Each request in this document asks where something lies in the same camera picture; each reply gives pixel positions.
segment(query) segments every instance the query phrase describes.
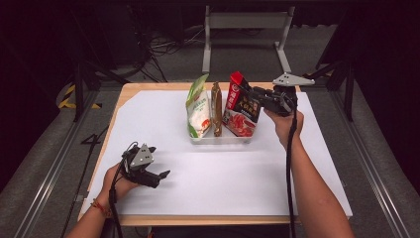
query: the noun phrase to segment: green snack package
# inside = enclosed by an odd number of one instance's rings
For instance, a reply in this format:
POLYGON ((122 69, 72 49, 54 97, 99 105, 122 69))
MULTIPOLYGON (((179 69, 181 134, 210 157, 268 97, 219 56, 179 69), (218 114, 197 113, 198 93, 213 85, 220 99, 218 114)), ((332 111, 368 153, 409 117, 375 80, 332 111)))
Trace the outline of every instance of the green snack package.
POLYGON ((202 138, 211 127, 210 103, 205 88, 208 73, 195 80, 186 98, 188 132, 192 138, 202 138))

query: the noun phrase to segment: cable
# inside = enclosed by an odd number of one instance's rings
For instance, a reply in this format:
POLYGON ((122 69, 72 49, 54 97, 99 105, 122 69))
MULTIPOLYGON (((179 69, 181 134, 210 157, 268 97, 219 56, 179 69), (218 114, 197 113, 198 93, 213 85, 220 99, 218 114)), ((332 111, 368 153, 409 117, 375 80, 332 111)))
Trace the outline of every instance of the cable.
POLYGON ((289 217, 290 217, 290 232, 291 237, 296 237, 296 230, 294 227, 294 211, 293 211, 293 197, 291 194, 291 144, 293 141, 293 135, 296 131, 297 127, 297 107, 293 103, 293 101, 284 95, 292 104, 293 104, 293 119, 290 126, 290 131, 288 135, 287 141, 287 150, 286 150, 286 182, 287 182, 287 200, 288 200, 288 208, 289 208, 289 217))
POLYGON ((147 76, 148 78, 150 78, 151 80, 155 81, 155 82, 159 82, 159 80, 157 80, 153 75, 149 74, 149 72, 145 69, 146 72, 144 72, 142 69, 140 70, 145 76, 147 76))
POLYGON ((161 70, 160 66, 158 65, 158 59, 155 57, 154 53, 152 52, 152 60, 156 64, 156 69, 160 72, 161 77, 163 78, 164 82, 167 82, 166 77, 164 76, 163 71, 161 70))
POLYGON ((106 126, 106 127, 105 127, 105 129, 103 129, 103 130, 102 130, 102 132, 101 132, 98 136, 97 136, 96 134, 93 134, 93 135, 92 135, 93 139, 92 139, 92 142, 91 142, 91 144, 90 144, 89 155, 87 156, 87 160, 86 160, 86 162, 85 162, 85 164, 84 164, 83 173, 82 173, 82 175, 81 175, 81 177, 80 177, 80 181, 79 181, 79 183, 78 183, 78 186, 77 186, 76 192, 74 193, 74 200, 73 200, 73 202, 71 203, 71 207, 70 207, 70 209, 69 209, 69 211, 68 211, 68 214, 67 214, 67 219, 65 220, 64 227, 62 228, 62 231, 61 231, 61 236, 60 236, 61 238, 62 238, 62 237, 64 237, 65 231, 67 230, 67 225, 68 225, 68 222, 70 221, 71 213, 73 212, 74 203, 75 203, 75 198, 78 196, 78 193, 79 193, 79 191, 80 191, 80 187, 81 187, 81 184, 82 184, 82 182, 83 182, 84 175, 86 174, 87 165, 89 164, 89 160, 90 160, 90 157, 92 156, 93 149, 95 148, 95 146, 96 146, 96 144, 97 144, 97 142, 98 142, 99 138, 101 138, 102 134, 104 134, 104 133, 105 133, 105 131, 106 131, 106 130, 108 130, 108 128, 109 128, 109 125, 108 125, 108 126, 106 126))
MULTIPOLYGON (((120 76, 122 78, 126 78, 127 79, 127 77, 133 76, 136 73, 138 73, 143 66, 144 66, 144 64, 142 63, 142 65, 136 65, 135 68, 132 69, 132 70, 130 70, 130 71, 123 72, 121 74, 116 74, 116 75, 117 76, 120 76)), ((111 77, 106 76, 106 75, 98 75, 98 74, 96 74, 96 75, 99 77, 99 79, 101 79, 103 81, 112 81, 112 80, 114 80, 111 77)))
POLYGON ((204 43, 203 41, 195 40, 195 38, 197 38, 203 31, 204 31, 204 28, 200 29, 200 31, 198 31, 190 39, 184 40, 183 45, 178 46, 178 48, 176 50, 174 50, 173 52, 171 52, 171 50, 173 49, 173 46, 177 46, 176 42, 164 42, 164 43, 159 44, 159 45, 154 45, 154 46, 151 46, 151 50, 155 53, 160 53, 161 55, 159 55, 158 57, 163 56, 165 54, 172 55, 172 54, 176 53, 177 51, 179 51, 180 49, 182 49, 183 47, 191 46, 192 44, 194 44, 196 42, 204 43), (166 47, 166 51, 160 52, 160 51, 155 50, 156 48, 162 48, 162 47, 166 47))
POLYGON ((120 165, 118 166, 118 169, 115 172, 114 178, 112 179, 111 188, 109 189, 108 202, 109 202, 109 206, 110 206, 111 211, 112 211, 112 216, 113 216, 113 219, 114 219, 115 226, 117 227, 118 237, 120 237, 120 238, 123 238, 123 231, 121 229, 120 220, 118 218, 117 208, 115 207, 115 203, 117 203, 117 190, 115 189, 115 184, 118 181, 117 177, 120 174, 121 167, 123 166, 123 164, 127 160, 127 153, 133 145, 137 146, 137 145, 139 145, 139 143, 133 142, 127 148, 127 150, 124 152, 123 159, 121 160, 120 165))

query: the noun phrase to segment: transparent bin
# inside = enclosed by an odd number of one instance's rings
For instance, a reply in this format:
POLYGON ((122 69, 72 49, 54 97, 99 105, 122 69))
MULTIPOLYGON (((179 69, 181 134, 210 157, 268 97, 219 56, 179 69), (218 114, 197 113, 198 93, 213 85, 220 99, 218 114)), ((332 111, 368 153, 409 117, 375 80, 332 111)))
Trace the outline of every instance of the transparent bin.
POLYGON ((222 126, 222 136, 215 137, 214 129, 211 127, 203 138, 192 138, 194 145, 227 145, 227 144, 249 144, 253 137, 237 137, 228 128, 222 126))

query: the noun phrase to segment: gray floor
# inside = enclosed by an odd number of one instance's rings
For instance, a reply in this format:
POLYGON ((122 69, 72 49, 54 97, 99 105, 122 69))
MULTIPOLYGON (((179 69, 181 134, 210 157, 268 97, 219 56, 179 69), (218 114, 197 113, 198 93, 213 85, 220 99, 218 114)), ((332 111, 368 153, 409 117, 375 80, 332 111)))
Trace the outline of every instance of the gray floor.
MULTIPOLYGON (((285 51, 294 74, 301 75, 315 70, 314 65, 334 30, 334 27, 318 27, 295 28, 290 31, 285 51)), ((282 70, 273 49, 274 40, 275 33, 266 31, 255 37, 238 32, 216 34, 209 80, 228 81, 229 74, 235 70, 240 70, 249 81, 271 81, 278 77, 282 70)), ((202 56, 203 44, 197 42, 173 55, 157 59, 166 79, 177 82, 192 81, 201 75, 202 56)), ((159 77, 150 64, 147 68, 159 77)), ((129 79, 150 82, 141 73, 129 79)), ((89 145, 80 143, 92 134, 99 135, 109 124, 120 90, 120 85, 104 82, 100 91, 91 94, 94 102, 102 103, 103 107, 88 110, 79 123, 72 122, 73 109, 61 109, 0 194, 0 237, 13 237, 15 234, 18 237, 60 236, 88 158, 89 145), (62 143, 74 127, 79 127, 79 130, 68 151, 64 153, 62 143), (31 207, 43 181, 49 177, 50 168, 56 165, 57 155, 65 155, 59 166, 62 170, 45 192, 45 203, 36 208, 31 207), (37 211, 32 218, 26 217, 29 209, 37 211)), ((420 220, 419 195, 398 166, 358 86, 355 88, 354 123, 348 123, 342 117, 340 100, 337 100, 342 98, 342 91, 332 93, 322 86, 305 87, 302 90, 309 95, 345 186, 354 213, 350 221, 357 237, 420 237, 417 225, 420 220), (353 136, 352 128, 356 128, 359 133, 367 155, 361 153, 361 145, 358 144, 358 138, 353 136), (393 203, 386 203, 384 196, 389 197, 393 203)), ((86 189, 101 146, 94 148, 77 194, 87 195, 86 189)), ((68 229, 76 221, 80 206, 81 203, 76 201, 68 229)), ((299 237, 305 237, 302 227, 297 228, 299 237)), ((141 237, 133 227, 125 228, 124 234, 125 237, 141 237)))

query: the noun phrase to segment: bracelet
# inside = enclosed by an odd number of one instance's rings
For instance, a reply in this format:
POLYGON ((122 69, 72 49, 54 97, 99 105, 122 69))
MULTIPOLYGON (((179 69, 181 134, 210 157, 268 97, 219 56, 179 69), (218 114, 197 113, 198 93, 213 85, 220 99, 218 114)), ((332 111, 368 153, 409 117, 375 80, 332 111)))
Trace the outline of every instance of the bracelet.
POLYGON ((109 209, 109 208, 105 209, 101 204, 99 204, 99 202, 96 200, 96 198, 93 198, 93 202, 90 203, 90 205, 100 209, 102 211, 102 213, 104 214, 105 218, 111 218, 112 217, 111 209, 109 209))

